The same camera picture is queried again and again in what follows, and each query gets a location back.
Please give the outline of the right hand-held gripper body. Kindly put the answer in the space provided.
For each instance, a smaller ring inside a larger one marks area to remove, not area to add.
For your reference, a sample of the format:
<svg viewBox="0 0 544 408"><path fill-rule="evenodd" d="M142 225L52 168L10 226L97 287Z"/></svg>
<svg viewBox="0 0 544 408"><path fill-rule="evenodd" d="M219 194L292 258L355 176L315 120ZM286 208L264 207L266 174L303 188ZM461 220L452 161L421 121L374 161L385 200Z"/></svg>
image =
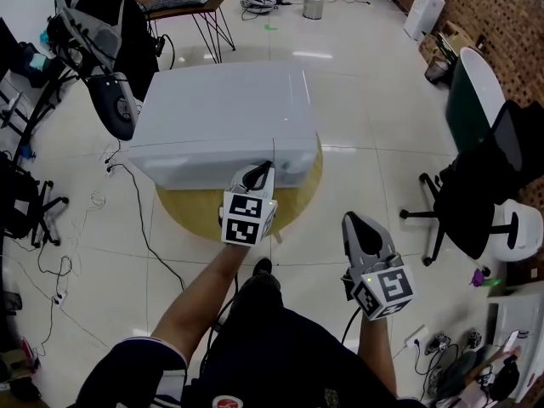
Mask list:
<svg viewBox="0 0 544 408"><path fill-rule="evenodd" d="M347 300L354 300L368 320L380 320L401 311L414 297L413 274L399 254L369 269L359 263L341 277Z"/></svg>

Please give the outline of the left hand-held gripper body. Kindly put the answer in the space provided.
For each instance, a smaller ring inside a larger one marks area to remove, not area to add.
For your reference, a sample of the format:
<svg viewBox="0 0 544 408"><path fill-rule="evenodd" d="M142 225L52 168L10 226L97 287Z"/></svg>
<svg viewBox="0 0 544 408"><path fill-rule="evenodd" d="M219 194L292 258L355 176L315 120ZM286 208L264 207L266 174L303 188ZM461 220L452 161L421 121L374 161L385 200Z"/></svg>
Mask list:
<svg viewBox="0 0 544 408"><path fill-rule="evenodd" d="M269 232L278 202L272 196L234 193L230 184L218 210L223 243L256 246Z"/></svg>

